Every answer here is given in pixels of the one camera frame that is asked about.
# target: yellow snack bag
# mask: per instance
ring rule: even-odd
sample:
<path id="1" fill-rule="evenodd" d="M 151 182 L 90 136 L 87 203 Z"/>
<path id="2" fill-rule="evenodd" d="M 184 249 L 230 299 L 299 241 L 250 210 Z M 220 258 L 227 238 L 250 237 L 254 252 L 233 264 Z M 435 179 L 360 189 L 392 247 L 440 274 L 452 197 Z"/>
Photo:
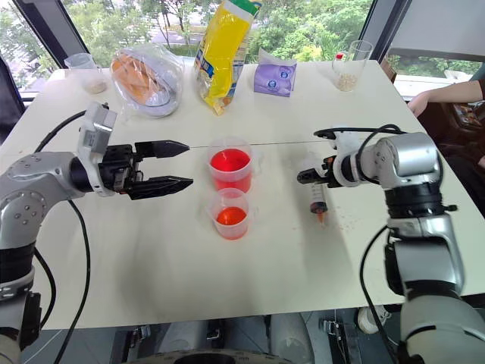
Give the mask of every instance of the yellow snack bag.
<path id="1" fill-rule="evenodd" d="M 249 28 L 260 7 L 255 0 L 224 0 L 200 43 L 194 64 L 197 87 L 218 115 L 234 97 L 246 58 Z"/>

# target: syringe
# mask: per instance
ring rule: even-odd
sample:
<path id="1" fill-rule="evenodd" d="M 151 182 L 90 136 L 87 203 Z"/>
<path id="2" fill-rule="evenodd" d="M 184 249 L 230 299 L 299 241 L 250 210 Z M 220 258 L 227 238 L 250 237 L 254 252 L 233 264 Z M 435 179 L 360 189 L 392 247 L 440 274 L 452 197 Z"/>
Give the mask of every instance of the syringe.
<path id="1" fill-rule="evenodd" d="M 321 224 L 324 223 L 325 214 L 328 211 L 327 201 L 324 194 L 323 184 L 312 184 L 311 185 L 311 202 L 310 211 L 317 214 L 318 220 Z"/>

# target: hand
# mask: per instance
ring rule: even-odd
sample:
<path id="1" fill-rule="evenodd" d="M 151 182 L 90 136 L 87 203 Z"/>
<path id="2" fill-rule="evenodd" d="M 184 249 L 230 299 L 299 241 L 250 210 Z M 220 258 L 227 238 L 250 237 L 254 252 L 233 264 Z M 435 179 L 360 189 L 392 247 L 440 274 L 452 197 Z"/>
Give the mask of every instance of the hand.
<path id="1" fill-rule="evenodd" d="M 478 165 L 485 169 L 485 155 L 480 158 L 480 161 L 478 161 Z"/>
<path id="2" fill-rule="evenodd" d="M 419 115 L 423 113 L 423 111 L 427 107 L 428 101 L 429 101 L 428 94 L 420 93 L 408 103 L 408 107 L 417 118 Z"/>

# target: plastic bag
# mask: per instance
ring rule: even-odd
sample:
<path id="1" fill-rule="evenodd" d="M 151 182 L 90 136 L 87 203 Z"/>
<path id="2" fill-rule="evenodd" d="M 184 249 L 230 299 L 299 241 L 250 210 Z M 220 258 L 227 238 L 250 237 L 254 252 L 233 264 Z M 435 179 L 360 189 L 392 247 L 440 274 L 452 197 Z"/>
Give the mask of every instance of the plastic bag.
<path id="1" fill-rule="evenodd" d="M 260 7 L 255 0 L 223 0 L 200 43 L 194 64 L 197 87 L 218 115 L 234 97 L 246 58 L 249 28 Z"/>
<path id="2" fill-rule="evenodd" d="M 127 104 L 145 115 L 167 116 L 180 104 L 183 60 L 162 44 L 119 50 L 111 63 L 111 76 Z"/>

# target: clear plastic cup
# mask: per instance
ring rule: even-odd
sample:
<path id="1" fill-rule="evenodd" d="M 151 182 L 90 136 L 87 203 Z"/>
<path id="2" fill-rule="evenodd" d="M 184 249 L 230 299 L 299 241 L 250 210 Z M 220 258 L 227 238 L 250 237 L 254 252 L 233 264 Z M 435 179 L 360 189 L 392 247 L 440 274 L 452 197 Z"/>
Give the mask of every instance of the clear plastic cup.
<path id="1" fill-rule="evenodd" d="M 71 55 L 64 59 L 64 63 L 71 70 L 89 70 L 98 68 L 92 59 L 92 55 L 89 53 L 76 53 L 75 55 Z"/>
<path id="2" fill-rule="evenodd" d="M 355 40 L 350 43 L 347 52 L 336 54 L 332 61 L 332 69 L 336 74 L 335 86 L 340 91 L 352 91 L 356 87 L 373 49 L 369 42 Z"/>
<path id="3" fill-rule="evenodd" d="M 73 70 L 77 80 L 88 93 L 101 93 L 106 89 L 105 76 L 89 53 L 77 53 L 64 59 L 64 63 Z"/>
<path id="4" fill-rule="evenodd" d="M 207 207 L 207 213 L 214 222 L 217 232 L 225 239 L 237 240 L 244 236 L 249 227 L 249 201 L 246 194 L 236 188 L 224 188 L 216 192 Z"/>
<path id="5" fill-rule="evenodd" d="M 212 142 L 207 165 L 216 190 L 237 188 L 248 192 L 251 188 L 253 153 L 244 140 L 229 136 Z"/>

